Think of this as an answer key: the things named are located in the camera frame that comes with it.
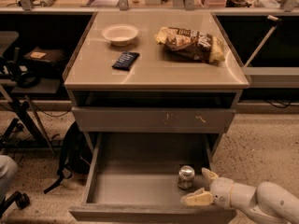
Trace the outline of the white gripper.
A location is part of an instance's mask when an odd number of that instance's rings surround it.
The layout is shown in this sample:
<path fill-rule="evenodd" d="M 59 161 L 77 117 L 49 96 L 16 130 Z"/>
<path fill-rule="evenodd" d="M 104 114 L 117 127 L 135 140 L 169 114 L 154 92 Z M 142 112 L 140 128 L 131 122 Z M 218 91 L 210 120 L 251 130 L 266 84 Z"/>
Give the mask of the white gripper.
<path fill-rule="evenodd" d="M 231 189 L 235 183 L 234 180 L 219 177 L 207 168 L 202 168 L 202 175 L 210 184 L 211 193 L 204 188 L 200 188 L 183 196 L 180 201 L 186 206 L 208 206 L 214 203 L 221 208 L 230 209 Z"/>

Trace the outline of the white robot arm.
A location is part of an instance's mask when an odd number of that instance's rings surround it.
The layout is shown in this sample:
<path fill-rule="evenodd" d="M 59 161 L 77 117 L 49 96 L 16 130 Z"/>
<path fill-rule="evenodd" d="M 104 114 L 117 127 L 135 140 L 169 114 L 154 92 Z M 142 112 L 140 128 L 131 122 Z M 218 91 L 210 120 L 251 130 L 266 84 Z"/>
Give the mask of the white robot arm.
<path fill-rule="evenodd" d="M 256 224 L 299 224 L 299 199 L 280 185 L 263 182 L 253 187 L 220 177 L 207 168 L 202 174 L 209 191 L 200 188 L 183 196 L 181 202 L 186 206 L 215 204 L 238 210 Z"/>

